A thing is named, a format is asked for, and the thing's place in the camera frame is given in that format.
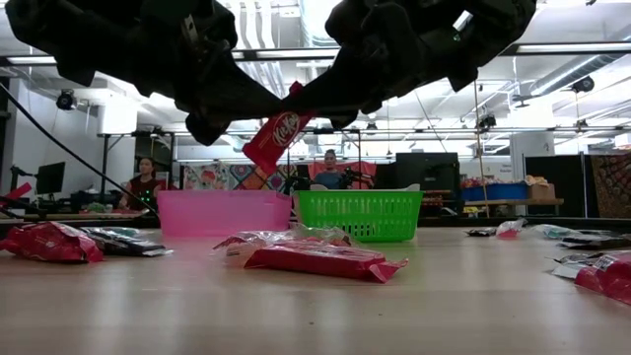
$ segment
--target woman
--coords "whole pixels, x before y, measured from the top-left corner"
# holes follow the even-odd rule
[[[326,186],[328,189],[340,189],[342,173],[337,170],[335,151],[329,149],[324,153],[324,172],[315,176],[314,182]]]
[[[155,178],[156,172],[154,167],[154,160],[151,158],[143,158],[138,164],[138,170],[140,175],[133,178],[127,183],[125,187],[128,191],[131,191],[134,196],[141,200],[154,205],[158,191],[160,191],[160,185]],[[126,193],[123,194],[120,199],[119,207],[121,209],[130,209],[134,211],[141,211],[145,209],[145,206],[135,198]]]

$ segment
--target wire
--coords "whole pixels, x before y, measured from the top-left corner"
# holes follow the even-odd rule
[[[41,134],[46,136],[46,138],[50,139],[59,148],[61,148],[62,150],[66,151],[66,153],[70,154],[70,156],[72,156],[74,159],[76,159],[79,163],[83,164],[86,168],[90,169],[91,171],[93,171],[95,174],[97,174],[101,178],[104,178],[107,182],[111,183],[112,185],[114,185],[116,188],[118,188],[122,192],[130,195],[137,202],[139,202],[140,204],[145,206],[145,208],[147,208],[149,210],[149,212],[154,214],[156,217],[160,218],[160,216],[158,216],[158,212],[156,212],[156,210],[154,210],[147,202],[143,201],[138,196],[136,196],[133,193],[131,193],[131,191],[127,190],[125,187],[121,186],[118,182],[116,182],[113,179],[109,178],[107,175],[99,172],[99,170],[97,170],[95,167],[91,166],[88,162],[86,162],[81,157],[79,157],[75,152],[71,151],[68,147],[63,145],[63,143],[59,142],[59,140],[57,140],[57,138],[55,138],[44,127],[42,127],[41,124],[39,124],[39,122],[37,122],[37,120],[34,119],[33,116],[22,106],[22,104],[20,104],[20,102],[13,95],[11,95],[11,92],[9,91],[9,89],[7,89],[6,86],[4,86],[4,84],[0,84],[0,87],[7,94],[7,97],[9,98],[9,101],[11,101],[11,103],[13,103],[13,105],[16,106],[16,108],[35,126],[35,128],[37,128],[41,132]]]
[[[59,108],[55,111],[55,118],[52,120],[52,126],[50,127],[50,134],[55,134],[55,126],[57,125],[57,116],[59,115]],[[48,152],[50,151],[50,140],[48,140],[48,144],[46,144],[46,151],[43,153],[43,164],[46,165],[48,160]]]
[[[420,105],[421,109],[423,110],[423,115],[425,115],[425,119],[427,119],[427,121],[430,123],[430,127],[434,131],[436,138],[438,139],[439,143],[441,143],[443,150],[445,151],[445,153],[449,153],[447,148],[445,148],[445,144],[443,144],[443,139],[441,138],[440,135],[438,135],[438,132],[436,132],[436,128],[434,128],[434,124],[432,124],[432,120],[430,119],[429,115],[427,115],[427,111],[425,110],[423,103],[421,103],[421,98],[418,97],[418,93],[416,92],[416,90],[414,90],[414,95],[416,96],[416,101],[418,102],[418,105]]]
[[[484,178],[484,165],[482,164],[482,143],[480,142],[480,111],[478,108],[478,99],[477,99],[477,80],[473,82],[473,92],[475,96],[475,135],[477,137],[477,154],[479,154],[478,159],[480,160],[480,176],[482,179],[482,191],[484,191],[484,205],[486,206],[486,218],[491,217],[491,212],[489,210],[489,198],[486,194],[486,179]]]

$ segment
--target red candy wrapper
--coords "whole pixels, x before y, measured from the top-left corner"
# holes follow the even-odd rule
[[[302,89],[302,84],[295,82],[289,89],[289,95],[296,95]],[[274,174],[276,162],[313,117],[312,114],[297,115],[294,112],[283,112],[271,117],[254,138],[244,145],[244,154],[266,174]]]
[[[103,261],[103,253],[85,233],[72,227],[44,222],[13,228],[7,239],[0,241],[0,250],[41,261]]]
[[[313,242],[278,243],[254,252],[245,268],[266,267],[386,283],[407,259],[387,261],[376,251]]]
[[[579,271],[575,284],[631,305],[631,251],[608,253]]]

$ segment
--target camera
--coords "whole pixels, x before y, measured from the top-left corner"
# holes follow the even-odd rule
[[[73,110],[77,108],[77,98],[72,90],[62,90],[57,98],[57,108],[63,110]]]

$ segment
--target computer monitor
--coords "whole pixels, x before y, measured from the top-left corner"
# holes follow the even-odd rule
[[[39,167],[37,170],[37,184],[35,185],[37,194],[50,194],[61,192],[63,189],[63,175],[66,170],[66,163],[55,163]]]

